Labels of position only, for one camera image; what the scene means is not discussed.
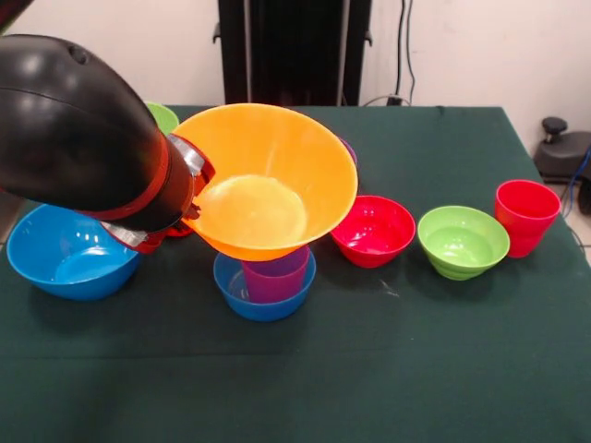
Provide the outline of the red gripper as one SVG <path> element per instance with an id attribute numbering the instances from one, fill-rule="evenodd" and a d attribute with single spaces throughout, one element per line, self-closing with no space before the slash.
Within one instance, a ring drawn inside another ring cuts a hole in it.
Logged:
<path id="1" fill-rule="evenodd" d="M 208 159 L 205 160 L 200 170 L 195 173 L 193 180 L 193 193 L 196 197 L 210 182 L 215 175 L 215 169 L 211 165 Z M 195 203 L 191 203 L 187 209 L 187 218 L 189 220 L 196 220 L 200 215 L 200 206 Z M 167 228 L 166 230 L 157 233 L 148 233 L 145 240 L 143 240 L 139 246 L 135 247 L 135 250 L 142 254 L 150 254 L 154 252 L 163 242 L 166 237 L 186 237 L 193 233 L 192 228 L 186 223 L 186 220 L 181 218 L 175 224 Z"/>

